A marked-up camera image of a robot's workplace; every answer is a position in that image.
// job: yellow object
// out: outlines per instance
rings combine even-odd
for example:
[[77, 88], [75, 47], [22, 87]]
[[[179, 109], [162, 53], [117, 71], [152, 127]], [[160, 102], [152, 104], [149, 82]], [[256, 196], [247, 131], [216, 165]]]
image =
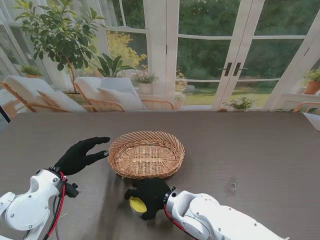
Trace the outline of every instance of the yellow object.
[[145, 213], [147, 207], [144, 202], [138, 197], [130, 197], [130, 206], [138, 213]]

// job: black glove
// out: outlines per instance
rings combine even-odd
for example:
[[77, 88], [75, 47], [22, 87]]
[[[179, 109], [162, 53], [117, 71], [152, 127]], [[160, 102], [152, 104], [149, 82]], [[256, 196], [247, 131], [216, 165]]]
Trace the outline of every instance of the black glove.
[[139, 198], [146, 206], [146, 212], [142, 214], [143, 220], [154, 219], [160, 209], [164, 209], [166, 193], [170, 192], [169, 186], [160, 178], [148, 178], [135, 180], [132, 183], [136, 189], [129, 189], [124, 194], [124, 199], [130, 197]]
[[87, 152], [94, 148], [97, 144], [105, 144], [110, 141], [110, 137], [93, 137], [79, 141], [70, 147], [60, 160], [54, 165], [59, 167], [59, 172], [64, 175], [73, 175], [80, 172], [86, 166], [95, 163], [109, 155], [107, 150], [97, 152], [95, 154], [86, 155]]

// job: flower pot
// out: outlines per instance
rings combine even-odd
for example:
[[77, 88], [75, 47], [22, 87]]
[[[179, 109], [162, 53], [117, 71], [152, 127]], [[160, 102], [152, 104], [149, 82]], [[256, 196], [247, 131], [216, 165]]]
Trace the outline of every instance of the flower pot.
[[233, 109], [233, 112], [246, 112], [247, 109]]
[[184, 104], [184, 101], [174, 100], [174, 110], [179, 110], [183, 104]]
[[30, 74], [26, 74], [26, 76], [30, 79], [40, 79], [40, 76], [36, 76], [36, 75], [30, 75]]
[[153, 86], [152, 83], [139, 83], [140, 94], [152, 94]]
[[320, 81], [310, 81], [304, 94], [316, 94], [320, 90]]
[[217, 112], [218, 112], [218, 113], [226, 113], [226, 112], [228, 112], [228, 109], [226, 109], [226, 108], [220, 108]]

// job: indoor tree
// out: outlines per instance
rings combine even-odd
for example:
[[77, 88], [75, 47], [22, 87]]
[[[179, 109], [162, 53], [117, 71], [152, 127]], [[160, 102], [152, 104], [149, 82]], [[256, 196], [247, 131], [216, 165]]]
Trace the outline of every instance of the indoor tree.
[[[97, 20], [105, 18], [98, 16], [97, 12], [90, 8], [86, 16], [82, 15], [81, 20], [75, 21], [76, 13], [71, 10], [72, 0], [61, 0], [62, 5], [52, 4], [50, 7], [33, 6], [32, 1], [15, 1], [18, 6], [14, 8], [24, 10], [15, 20], [24, 19], [21, 29], [30, 33], [35, 50], [33, 58], [39, 57], [42, 60], [47, 54], [52, 61], [58, 63], [59, 71], [68, 66], [76, 93], [74, 69], [88, 67], [88, 61], [97, 52], [92, 42], [96, 38], [98, 24], [106, 27]], [[38, 7], [46, 13], [37, 14]]]

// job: table surface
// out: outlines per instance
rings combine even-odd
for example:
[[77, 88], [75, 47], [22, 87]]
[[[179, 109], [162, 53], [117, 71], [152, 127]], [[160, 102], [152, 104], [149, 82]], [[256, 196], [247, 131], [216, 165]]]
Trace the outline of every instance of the table surface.
[[[320, 133], [299, 113], [21, 113], [0, 134], [0, 195], [25, 193], [37, 170], [53, 166], [79, 140], [111, 137], [93, 153], [134, 131], [171, 133], [184, 145], [181, 168], [166, 179], [170, 187], [207, 193], [283, 238], [319, 238]], [[230, 177], [238, 185], [226, 196]], [[81, 193], [65, 200], [61, 239], [191, 239], [163, 211], [154, 220], [138, 219], [123, 198], [130, 180], [118, 177], [107, 159], [68, 179]], [[3, 226], [0, 234], [23, 236]]]

